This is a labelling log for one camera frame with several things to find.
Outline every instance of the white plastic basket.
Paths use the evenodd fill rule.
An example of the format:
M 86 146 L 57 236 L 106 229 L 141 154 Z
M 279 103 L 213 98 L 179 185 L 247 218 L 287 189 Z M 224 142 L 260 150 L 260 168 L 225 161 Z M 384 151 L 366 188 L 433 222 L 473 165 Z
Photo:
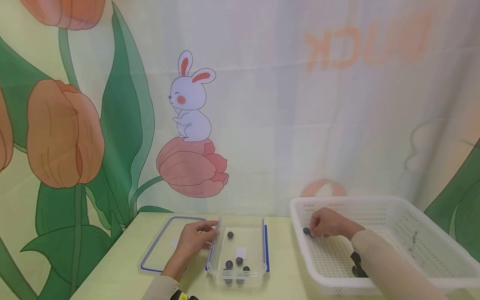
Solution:
M 310 276 L 327 295 L 375 295 L 369 278 L 356 278 L 344 237 L 312 239 L 303 233 L 312 213 L 328 207 L 380 234 L 414 267 L 447 293 L 480 287 L 480 264 L 408 201 L 393 196 L 302 197 L 290 202 L 300 251 Z

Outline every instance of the black object in basket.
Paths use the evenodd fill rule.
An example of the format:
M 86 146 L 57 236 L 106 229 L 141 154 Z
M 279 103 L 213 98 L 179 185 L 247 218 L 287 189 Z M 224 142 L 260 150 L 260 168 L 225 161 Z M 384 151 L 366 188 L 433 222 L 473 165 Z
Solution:
M 353 252 L 352 255 L 350 255 L 350 258 L 353 260 L 353 263 L 355 264 L 352 267 L 353 275 L 355 275 L 355 277 L 360 277 L 360 278 L 368 277 L 367 273 L 365 273 L 365 271 L 361 267 L 360 255 L 356 252 Z

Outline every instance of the rabbit pink cheek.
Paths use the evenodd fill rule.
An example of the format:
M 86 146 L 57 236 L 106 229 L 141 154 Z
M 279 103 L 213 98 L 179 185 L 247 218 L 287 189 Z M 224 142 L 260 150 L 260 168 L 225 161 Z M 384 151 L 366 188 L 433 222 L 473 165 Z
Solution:
M 178 104 L 183 105 L 183 104 L 185 104 L 185 102 L 187 102 L 187 99 L 185 99 L 184 96 L 180 95 L 180 96 L 177 97 L 177 102 L 178 102 Z

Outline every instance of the printed backdrop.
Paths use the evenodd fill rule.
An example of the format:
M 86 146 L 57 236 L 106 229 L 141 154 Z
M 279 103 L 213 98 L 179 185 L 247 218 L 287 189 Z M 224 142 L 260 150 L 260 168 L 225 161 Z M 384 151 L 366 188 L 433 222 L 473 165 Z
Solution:
M 0 299 L 68 299 L 138 212 L 403 197 L 480 260 L 476 0 L 4 0 Z

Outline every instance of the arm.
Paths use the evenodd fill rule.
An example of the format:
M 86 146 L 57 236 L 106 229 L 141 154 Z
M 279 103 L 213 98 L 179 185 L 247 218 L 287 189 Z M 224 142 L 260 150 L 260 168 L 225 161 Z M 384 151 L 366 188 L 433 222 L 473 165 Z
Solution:
M 362 269 L 390 300 L 447 300 L 427 278 L 412 267 L 382 237 L 328 208 L 312 215 L 315 237 L 344 236 L 360 255 Z
M 181 125 L 190 125 L 192 122 L 189 120 L 189 113 L 183 114 L 181 118 L 173 118 L 174 122 L 180 123 Z
M 201 221 L 185 225 L 179 243 L 162 275 L 155 277 L 142 300 L 170 300 L 180 290 L 180 280 L 192 258 L 201 249 L 209 249 L 219 232 L 212 228 L 218 221 Z
M 360 255 L 362 269 L 388 299 L 447 300 L 437 287 L 375 232 L 360 231 L 351 241 Z

